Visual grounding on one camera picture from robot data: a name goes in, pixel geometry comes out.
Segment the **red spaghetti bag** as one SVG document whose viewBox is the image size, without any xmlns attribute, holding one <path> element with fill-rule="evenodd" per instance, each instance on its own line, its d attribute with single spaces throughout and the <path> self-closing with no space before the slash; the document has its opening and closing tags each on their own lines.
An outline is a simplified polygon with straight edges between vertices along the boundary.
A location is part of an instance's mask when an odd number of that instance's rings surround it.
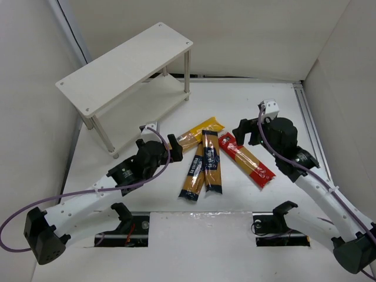
<svg viewBox="0 0 376 282">
<path fill-rule="evenodd" d="M 246 147 L 236 143 L 236 138 L 231 133 L 221 133 L 219 146 L 260 189 L 275 178 L 276 175 Z"/>
</svg>

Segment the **dark blue spaghetti bag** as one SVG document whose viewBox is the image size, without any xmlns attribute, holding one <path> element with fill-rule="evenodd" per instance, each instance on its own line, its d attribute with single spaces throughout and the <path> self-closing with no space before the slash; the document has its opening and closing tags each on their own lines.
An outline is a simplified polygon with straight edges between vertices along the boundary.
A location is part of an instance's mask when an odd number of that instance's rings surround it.
<svg viewBox="0 0 376 282">
<path fill-rule="evenodd" d="M 202 130 L 202 142 L 206 192 L 222 194 L 218 133 L 211 130 Z"/>
<path fill-rule="evenodd" d="M 204 183 L 203 144 L 199 143 L 179 197 L 197 202 Z"/>
</svg>

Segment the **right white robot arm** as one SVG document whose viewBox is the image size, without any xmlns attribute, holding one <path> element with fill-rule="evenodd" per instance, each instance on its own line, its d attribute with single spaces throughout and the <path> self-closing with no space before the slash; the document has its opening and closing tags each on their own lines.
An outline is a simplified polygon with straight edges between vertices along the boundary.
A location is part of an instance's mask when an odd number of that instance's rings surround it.
<svg viewBox="0 0 376 282">
<path fill-rule="evenodd" d="M 328 222 L 304 213 L 298 204 L 286 201 L 273 210 L 282 228 L 300 231 L 331 251 L 346 271 L 362 272 L 375 261 L 375 223 L 362 214 L 324 179 L 317 159 L 297 144 L 297 129 L 284 117 L 242 119 L 233 129 L 238 145 L 250 134 L 249 144 L 262 145 L 274 156 L 285 176 L 306 192 L 329 218 Z"/>
</svg>

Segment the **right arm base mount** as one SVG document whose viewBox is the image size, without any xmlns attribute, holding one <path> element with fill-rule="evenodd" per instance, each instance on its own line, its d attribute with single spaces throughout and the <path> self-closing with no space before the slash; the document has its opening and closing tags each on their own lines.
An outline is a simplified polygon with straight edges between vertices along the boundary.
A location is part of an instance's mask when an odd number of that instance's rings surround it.
<svg viewBox="0 0 376 282">
<path fill-rule="evenodd" d="M 287 227 L 284 216 L 297 204 L 286 201 L 273 211 L 253 212 L 251 232 L 257 247 L 310 247 L 310 239 L 303 233 Z"/>
</svg>

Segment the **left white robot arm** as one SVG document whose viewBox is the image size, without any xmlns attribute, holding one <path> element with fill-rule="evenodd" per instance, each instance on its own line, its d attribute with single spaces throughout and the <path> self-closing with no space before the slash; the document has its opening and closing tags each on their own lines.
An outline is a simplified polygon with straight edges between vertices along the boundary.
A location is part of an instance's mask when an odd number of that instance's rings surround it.
<svg viewBox="0 0 376 282">
<path fill-rule="evenodd" d="M 125 231 L 133 216 L 123 197 L 153 178 L 160 166 L 183 159 L 183 148 L 175 135 L 169 145 L 138 139 L 138 151 L 110 169 L 91 188 L 68 200 L 41 210 L 28 211 L 24 236 L 40 265 L 51 263 L 76 241 L 103 231 Z"/>
</svg>

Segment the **yellow spaghetti bag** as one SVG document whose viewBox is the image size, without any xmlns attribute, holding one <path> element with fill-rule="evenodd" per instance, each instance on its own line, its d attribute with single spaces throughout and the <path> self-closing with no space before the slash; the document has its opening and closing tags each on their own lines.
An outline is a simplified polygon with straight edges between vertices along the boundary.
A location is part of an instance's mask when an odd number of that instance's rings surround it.
<svg viewBox="0 0 376 282">
<path fill-rule="evenodd" d="M 176 138 L 178 144 L 183 149 L 183 154 L 195 148 L 202 141 L 202 131 L 209 130 L 213 132 L 220 132 L 225 128 L 217 121 L 215 117 L 211 117 L 194 128 L 188 130 L 184 134 Z"/>
</svg>

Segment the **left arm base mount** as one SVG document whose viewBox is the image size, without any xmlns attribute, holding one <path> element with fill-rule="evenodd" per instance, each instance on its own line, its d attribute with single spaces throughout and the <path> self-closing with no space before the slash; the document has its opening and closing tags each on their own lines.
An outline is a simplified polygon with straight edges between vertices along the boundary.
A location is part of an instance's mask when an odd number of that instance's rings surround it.
<svg viewBox="0 0 376 282">
<path fill-rule="evenodd" d="M 120 220 L 111 231 L 104 231 L 95 236 L 94 247 L 147 247 L 149 242 L 150 213 L 131 213 L 123 203 L 111 205 Z"/>
</svg>

